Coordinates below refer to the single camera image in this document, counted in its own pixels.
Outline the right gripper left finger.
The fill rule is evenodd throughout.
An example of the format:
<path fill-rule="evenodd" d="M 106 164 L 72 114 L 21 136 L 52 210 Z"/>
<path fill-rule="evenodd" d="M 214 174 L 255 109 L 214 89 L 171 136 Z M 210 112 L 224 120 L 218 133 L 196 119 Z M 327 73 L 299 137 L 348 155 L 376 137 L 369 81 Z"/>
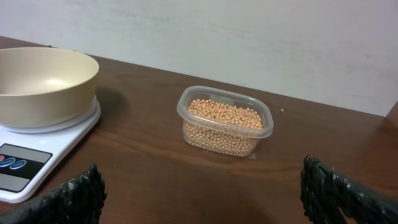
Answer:
<path fill-rule="evenodd" d="M 97 165 L 10 212 L 1 224 L 98 224 L 107 194 Z"/>

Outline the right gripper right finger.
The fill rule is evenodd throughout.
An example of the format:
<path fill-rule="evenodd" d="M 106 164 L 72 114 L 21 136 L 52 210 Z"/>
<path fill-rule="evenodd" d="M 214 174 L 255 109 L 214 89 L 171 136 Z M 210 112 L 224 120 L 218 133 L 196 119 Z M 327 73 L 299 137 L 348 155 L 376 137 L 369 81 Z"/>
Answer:
<path fill-rule="evenodd" d="M 300 173 L 300 200 L 312 223 L 397 224 L 397 201 L 307 155 Z"/>

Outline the pile of soybeans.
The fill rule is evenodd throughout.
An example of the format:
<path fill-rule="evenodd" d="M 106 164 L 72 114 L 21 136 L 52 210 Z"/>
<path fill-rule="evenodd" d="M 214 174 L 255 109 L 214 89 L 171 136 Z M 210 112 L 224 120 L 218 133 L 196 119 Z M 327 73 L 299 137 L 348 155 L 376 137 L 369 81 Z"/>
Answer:
<path fill-rule="evenodd" d="M 189 144 L 208 151 L 230 156 L 248 156 L 259 139 L 250 138 L 243 128 L 262 129 L 257 111 L 238 108 L 213 100 L 196 99 L 188 107 L 189 112 L 204 117 L 204 124 L 183 122 L 184 139 Z"/>

